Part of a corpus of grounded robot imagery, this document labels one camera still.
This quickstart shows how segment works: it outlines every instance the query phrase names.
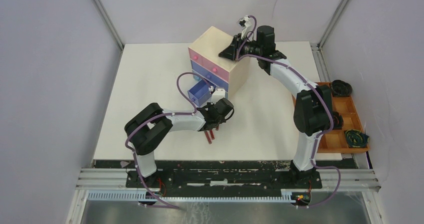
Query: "gray floor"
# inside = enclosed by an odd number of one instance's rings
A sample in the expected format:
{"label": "gray floor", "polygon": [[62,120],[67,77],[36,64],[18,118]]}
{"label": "gray floor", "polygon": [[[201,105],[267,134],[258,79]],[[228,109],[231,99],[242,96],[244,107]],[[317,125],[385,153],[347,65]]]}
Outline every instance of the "gray floor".
{"label": "gray floor", "polygon": [[[327,193],[312,193],[312,203]],[[289,203],[174,202],[174,209],[144,208],[129,201],[88,201],[82,223],[370,223],[360,192],[338,193],[328,203],[296,210]]]}

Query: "wooden organizer tray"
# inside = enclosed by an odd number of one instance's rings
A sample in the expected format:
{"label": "wooden organizer tray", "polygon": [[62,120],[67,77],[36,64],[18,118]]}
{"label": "wooden organizer tray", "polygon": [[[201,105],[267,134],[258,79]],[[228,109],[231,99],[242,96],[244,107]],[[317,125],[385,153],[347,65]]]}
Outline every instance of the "wooden organizer tray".
{"label": "wooden organizer tray", "polygon": [[[317,84],[331,86],[331,82],[318,82]],[[350,148],[344,136],[346,130],[355,129],[364,131],[352,97],[334,97],[333,94],[331,96],[332,109],[342,116],[344,125],[341,130],[332,130],[321,138],[318,153],[363,153],[368,151],[368,145],[364,148]]]}

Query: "pink drawer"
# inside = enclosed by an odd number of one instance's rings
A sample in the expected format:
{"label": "pink drawer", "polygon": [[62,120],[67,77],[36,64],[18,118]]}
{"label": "pink drawer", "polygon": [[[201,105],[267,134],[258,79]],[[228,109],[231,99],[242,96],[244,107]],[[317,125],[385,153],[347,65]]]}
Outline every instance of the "pink drawer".
{"label": "pink drawer", "polygon": [[201,65],[209,70],[211,73],[215,74],[216,76],[219,76],[221,79],[225,80],[228,83],[228,79],[230,78],[230,74],[224,70],[223,68],[219,67],[218,65],[212,63],[206,58],[202,58]]}
{"label": "pink drawer", "polygon": [[203,57],[201,55],[199,55],[198,53],[196,53],[195,51],[193,51],[190,48],[188,49],[188,53],[190,54],[190,59],[192,59],[196,63],[202,65],[202,59],[203,59]]}

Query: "wall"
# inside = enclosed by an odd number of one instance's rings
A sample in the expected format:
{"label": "wall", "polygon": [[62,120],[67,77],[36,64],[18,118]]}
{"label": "wall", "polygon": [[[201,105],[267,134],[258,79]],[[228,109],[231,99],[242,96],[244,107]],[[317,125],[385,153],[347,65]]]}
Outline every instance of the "wall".
{"label": "wall", "polygon": [[324,46],[351,83],[389,223],[422,223],[424,0],[351,0]]}
{"label": "wall", "polygon": [[0,0],[0,222],[63,223],[119,50],[91,0]]}
{"label": "wall", "polygon": [[210,26],[231,35],[257,17],[278,41],[318,43],[341,0],[101,0],[123,42],[188,43]]}

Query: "tabletop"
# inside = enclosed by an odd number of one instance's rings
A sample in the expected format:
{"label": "tabletop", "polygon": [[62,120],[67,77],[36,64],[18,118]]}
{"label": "tabletop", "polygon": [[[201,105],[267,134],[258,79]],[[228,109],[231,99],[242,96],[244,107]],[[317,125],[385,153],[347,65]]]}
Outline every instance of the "tabletop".
{"label": "tabletop", "polygon": [[[319,76],[309,42],[277,42],[293,67],[312,81]],[[157,102],[164,109],[191,110],[177,90],[180,73],[190,72],[189,44],[127,44],[123,50],[94,159],[131,160],[124,126],[142,109]],[[298,130],[290,92],[250,61],[249,78],[231,97],[234,116],[214,131],[209,145],[203,132],[169,133],[155,150],[156,160],[291,160]],[[184,93],[196,81],[181,78]],[[317,159],[340,160],[341,154],[319,153]]]}

